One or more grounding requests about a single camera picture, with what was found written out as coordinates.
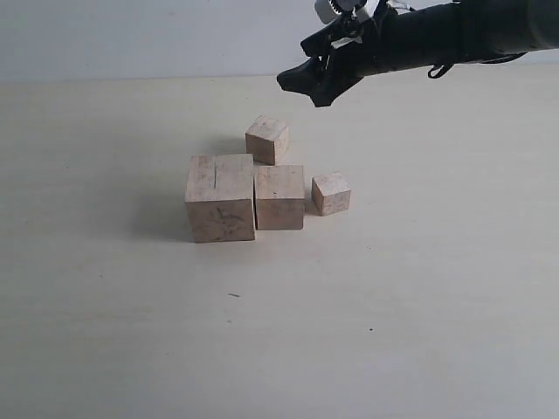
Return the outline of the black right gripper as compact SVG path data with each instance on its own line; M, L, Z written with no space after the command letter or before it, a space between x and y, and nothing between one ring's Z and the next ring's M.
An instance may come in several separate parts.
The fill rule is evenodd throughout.
M342 16L303 39L300 47L318 58L279 73L280 88L318 97L319 107L331 106L368 76L419 66L419 10L377 8L362 23Z

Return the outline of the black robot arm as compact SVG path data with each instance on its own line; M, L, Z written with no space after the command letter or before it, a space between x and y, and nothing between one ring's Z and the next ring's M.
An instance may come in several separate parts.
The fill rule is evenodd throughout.
M307 60L277 76L286 92L331 106L368 76L514 61L558 47L556 1L450 1L416 9L405 1L317 1L322 28L303 39Z

